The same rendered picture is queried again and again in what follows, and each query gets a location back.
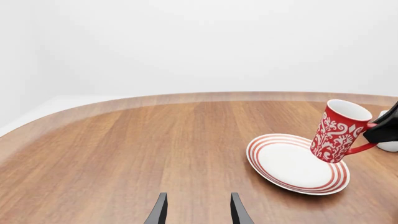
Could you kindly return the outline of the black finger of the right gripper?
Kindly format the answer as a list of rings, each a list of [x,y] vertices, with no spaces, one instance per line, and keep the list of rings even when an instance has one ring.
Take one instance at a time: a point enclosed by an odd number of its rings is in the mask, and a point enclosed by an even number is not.
[[[370,143],[398,141],[398,113],[389,115],[384,121],[364,132]]]
[[[380,126],[398,126],[398,101],[391,109],[372,122]]]

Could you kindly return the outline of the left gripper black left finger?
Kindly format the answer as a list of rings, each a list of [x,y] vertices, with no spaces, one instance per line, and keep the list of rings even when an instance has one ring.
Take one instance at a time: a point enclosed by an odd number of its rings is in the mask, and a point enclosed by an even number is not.
[[[167,219],[167,194],[162,192],[144,224],[165,224]]]

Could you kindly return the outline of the white plate with red rings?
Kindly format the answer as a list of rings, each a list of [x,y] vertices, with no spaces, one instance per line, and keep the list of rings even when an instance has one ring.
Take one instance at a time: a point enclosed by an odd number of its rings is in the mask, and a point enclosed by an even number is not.
[[[248,144],[246,156],[257,173],[286,190],[307,195],[344,190],[350,181],[347,165],[319,160],[311,153],[310,143],[291,134],[265,134]]]

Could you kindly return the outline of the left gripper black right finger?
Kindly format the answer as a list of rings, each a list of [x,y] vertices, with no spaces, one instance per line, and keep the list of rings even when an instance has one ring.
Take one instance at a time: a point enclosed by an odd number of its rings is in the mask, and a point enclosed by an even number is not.
[[[254,224],[236,192],[231,194],[230,210],[233,224]]]

